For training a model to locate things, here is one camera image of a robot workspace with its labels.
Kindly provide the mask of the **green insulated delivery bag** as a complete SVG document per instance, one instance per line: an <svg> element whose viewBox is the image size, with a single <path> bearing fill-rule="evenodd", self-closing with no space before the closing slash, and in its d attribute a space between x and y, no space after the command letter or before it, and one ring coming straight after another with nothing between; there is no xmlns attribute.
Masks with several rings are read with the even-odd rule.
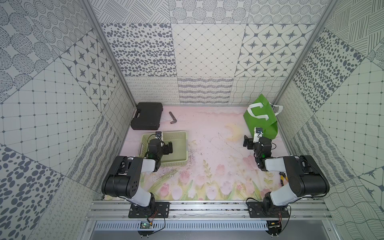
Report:
<svg viewBox="0 0 384 240"><path fill-rule="evenodd" d="M252 137L255 136L255 128L262 128L263 137L275 139L278 134L277 115L282 111L283 106L271 104L263 94L260 94L244 113Z"/></svg>

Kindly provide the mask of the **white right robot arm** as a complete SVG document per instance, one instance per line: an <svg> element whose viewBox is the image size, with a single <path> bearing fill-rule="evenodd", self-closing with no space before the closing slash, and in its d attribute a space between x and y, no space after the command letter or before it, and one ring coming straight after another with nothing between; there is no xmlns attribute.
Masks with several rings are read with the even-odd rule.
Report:
<svg viewBox="0 0 384 240"><path fill-rule="evenodd" d="M285 208L303 198L324 197L330 184L312 156L272 157L272 140L257 141L244 136L243 146L254 151L257 167L263 172L278 172L288 178L280 189L265 194L261 211L267 217L284 216Z"/></svg>

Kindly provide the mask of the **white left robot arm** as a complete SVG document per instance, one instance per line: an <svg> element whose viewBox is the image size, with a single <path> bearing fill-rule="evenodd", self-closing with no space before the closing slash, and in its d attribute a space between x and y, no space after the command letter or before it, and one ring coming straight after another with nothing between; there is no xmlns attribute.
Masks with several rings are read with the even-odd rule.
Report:
<svg viewBox="0 0 384 240"><path fill-rule="evenodd" d="M145 158L115 157L102 183L102 193L121 198L131 203L129 218L167 218L169 202L156 202L153 193L140 187L142 173L155 173L161 166L163 155L173 153L173 143L159 139L149 142L149 151Z"/></svg>

